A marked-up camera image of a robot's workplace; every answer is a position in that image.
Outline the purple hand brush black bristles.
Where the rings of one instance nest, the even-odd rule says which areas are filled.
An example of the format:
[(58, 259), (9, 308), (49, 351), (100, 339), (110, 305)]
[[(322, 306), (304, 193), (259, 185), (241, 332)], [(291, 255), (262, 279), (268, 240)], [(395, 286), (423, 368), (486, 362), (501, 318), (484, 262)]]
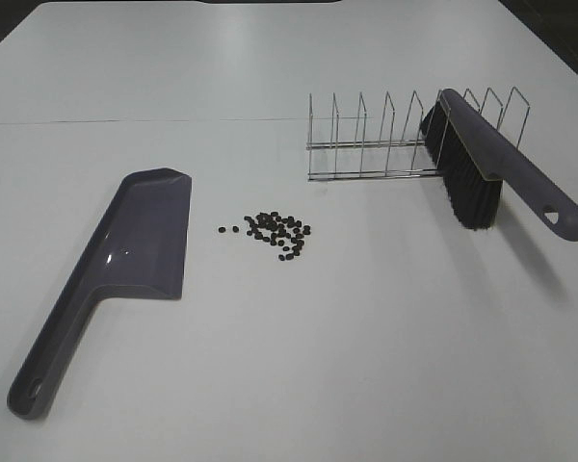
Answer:
[(578, 204), (456, 90), (442, 90), (420, 131), (463, 227), (490, 228), (508, 184), (553, 233), (578, 242)]

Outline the pile of coffee beans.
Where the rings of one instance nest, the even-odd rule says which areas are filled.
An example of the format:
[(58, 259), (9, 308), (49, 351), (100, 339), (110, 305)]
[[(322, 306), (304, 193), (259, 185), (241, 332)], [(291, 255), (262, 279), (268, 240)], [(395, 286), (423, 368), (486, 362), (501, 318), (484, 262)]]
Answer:
[(242, 223), (219, 224), (218, 234), (243, 234), (247, 238), (270, 247), (280, 262), (300, 258), (313, 227), (293, 215), (282, 215), (278, 210), (259, 211), (242, 216)]

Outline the purple plastic dustpan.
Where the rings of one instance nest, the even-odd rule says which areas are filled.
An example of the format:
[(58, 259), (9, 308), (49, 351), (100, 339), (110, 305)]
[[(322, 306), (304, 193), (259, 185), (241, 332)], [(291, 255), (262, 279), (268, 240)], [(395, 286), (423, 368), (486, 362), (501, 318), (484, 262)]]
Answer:
[(182, 296), (191, 193), (191, 176), (167, 167), (123, 178), (13, 380), (14, 415), (47, 414), (99, 302)]

